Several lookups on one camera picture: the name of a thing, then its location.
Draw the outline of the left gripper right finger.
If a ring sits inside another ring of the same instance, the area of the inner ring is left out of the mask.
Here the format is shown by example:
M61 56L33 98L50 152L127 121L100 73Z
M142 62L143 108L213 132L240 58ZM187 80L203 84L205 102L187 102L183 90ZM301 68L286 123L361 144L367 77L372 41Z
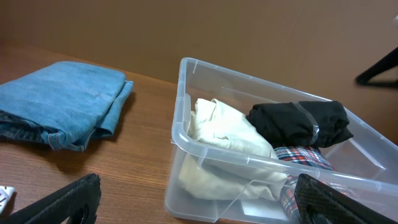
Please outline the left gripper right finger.
M397 224L319 180L300 174L295 201L304 224Z

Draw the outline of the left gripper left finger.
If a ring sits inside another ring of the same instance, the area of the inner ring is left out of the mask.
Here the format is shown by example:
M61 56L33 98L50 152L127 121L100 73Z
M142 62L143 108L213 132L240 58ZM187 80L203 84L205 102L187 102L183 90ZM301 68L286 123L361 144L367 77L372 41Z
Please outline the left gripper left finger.
M92 173L2 219L1 224L94 224L100 200L100 177Z

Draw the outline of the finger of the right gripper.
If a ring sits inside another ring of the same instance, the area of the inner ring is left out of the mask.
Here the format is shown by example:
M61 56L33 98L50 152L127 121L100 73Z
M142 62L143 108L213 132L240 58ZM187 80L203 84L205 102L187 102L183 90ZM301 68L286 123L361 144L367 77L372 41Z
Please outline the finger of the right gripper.
M388 71L392 68L397 67L397 48L392 50L372 67L361 73L355 78L355 82L359 86L371 86L371 87L397 87L397 80L391 82L377 81L372 82L371 79Z

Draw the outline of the plaid shirt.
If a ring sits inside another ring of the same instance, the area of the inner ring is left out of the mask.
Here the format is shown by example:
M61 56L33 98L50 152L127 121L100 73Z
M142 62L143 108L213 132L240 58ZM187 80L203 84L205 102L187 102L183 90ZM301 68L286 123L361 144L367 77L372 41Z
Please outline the plaid shirt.
M293 162L319 169L335 171L333 166L322 156L318 148L313 147L277 147L274 149L279 160ZM297 207L294 190L298 177L289 175L285 182L285 187L280 192L280 203L285 214L292 220L300 218Z

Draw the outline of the black garment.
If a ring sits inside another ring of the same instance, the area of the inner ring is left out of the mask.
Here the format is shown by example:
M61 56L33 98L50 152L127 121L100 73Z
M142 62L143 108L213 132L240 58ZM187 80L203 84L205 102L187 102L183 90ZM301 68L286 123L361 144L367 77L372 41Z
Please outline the black garment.
M345 108L338 101L257 104L246 119L273 147L326 148L353 137Z

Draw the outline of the blue denim jeans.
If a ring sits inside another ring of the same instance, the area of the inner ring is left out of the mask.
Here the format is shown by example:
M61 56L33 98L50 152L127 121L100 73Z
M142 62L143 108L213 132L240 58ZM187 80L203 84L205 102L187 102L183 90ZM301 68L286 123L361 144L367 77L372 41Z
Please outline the blue denim jeans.
M1 85L1 136L83 152L114 134L133 84L116 70L56 62Z

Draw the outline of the cream cloth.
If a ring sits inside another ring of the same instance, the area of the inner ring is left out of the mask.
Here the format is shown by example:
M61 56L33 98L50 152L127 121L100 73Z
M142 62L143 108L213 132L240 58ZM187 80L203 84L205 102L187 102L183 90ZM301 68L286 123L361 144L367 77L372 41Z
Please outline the cream cloth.
M190 113L188 135L201 143L271 159L277 155L271 144L233 107L212 99L197 99ZM214 159L199 161L187 154L178 184L192 196L205 200L264 198L278 201L287 175Z

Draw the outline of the white t-shirt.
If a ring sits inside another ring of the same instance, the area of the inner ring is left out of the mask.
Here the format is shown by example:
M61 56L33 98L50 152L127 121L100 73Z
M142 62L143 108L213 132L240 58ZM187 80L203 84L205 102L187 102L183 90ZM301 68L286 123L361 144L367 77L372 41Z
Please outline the white t-shirt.
M15 188L9 186L0 186L0 213L3 212L6 205L14 194Z

